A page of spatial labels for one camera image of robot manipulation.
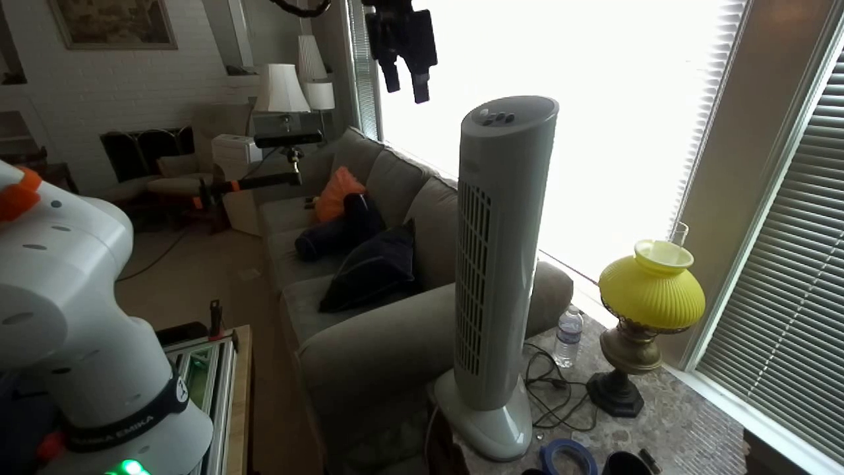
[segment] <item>tower fan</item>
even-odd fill
[[[556,103],[532,95],[483,103],[462,121],[456,354],[432,399],[490,458],[522,457],[532,436],[519,357],[553,126]]]

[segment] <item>sofa armrest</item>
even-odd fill
[[[573,304],[573,276],[541,253],[532,276],[532,295],[525,334],[532,338],[556,325],[560,313]]]
[[[357,313],[297,351],[297,375],[320,421],[420,387],[450,367],[453,285]]]

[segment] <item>floor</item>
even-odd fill
[[[229,326],[253,326],[253,470],[258,475],[317,475],[320,452],[287,358],[264,242],[209,223],[156,223],[135,238],[135,253],[117,285],[126,313],[152,326],[209,321],[221,301]]]

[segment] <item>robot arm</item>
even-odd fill
[[[69,448],[47,472],[189,472],[212,444],[152,326],[113,301],[129,253],[117,205],[0,160],[0,371],[28,371],[63,415]]]

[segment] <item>green light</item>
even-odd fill
[[[117,468],[106,470],[106,475],[152,475],[136,458],[122,458]]]

